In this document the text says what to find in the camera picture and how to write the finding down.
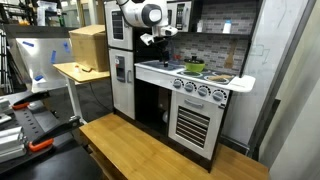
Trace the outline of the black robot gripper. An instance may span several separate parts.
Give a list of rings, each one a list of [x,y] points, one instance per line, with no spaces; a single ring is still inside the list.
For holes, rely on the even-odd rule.
[[[172,39],[172,36],[155,37],[148,33],[144,33],[140,36],[140,39],[145,45],[153,45],[157,47],[160,50],[160,52],[162,52],[160,61],[163,63],[165,67],[167,67],[170,56],[169,52],[166,51],[166,47],[169,44],[169,41]]]

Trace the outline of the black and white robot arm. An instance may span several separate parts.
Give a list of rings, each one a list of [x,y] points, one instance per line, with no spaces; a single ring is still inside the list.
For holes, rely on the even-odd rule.
[[[147,45],[156,43],[157,39],[175,36],[178,29],[171,26],[168,20],[166,0],[116,0],[128,25],[137,28],[151,28],[152,33],[145,33],[140,39]]]

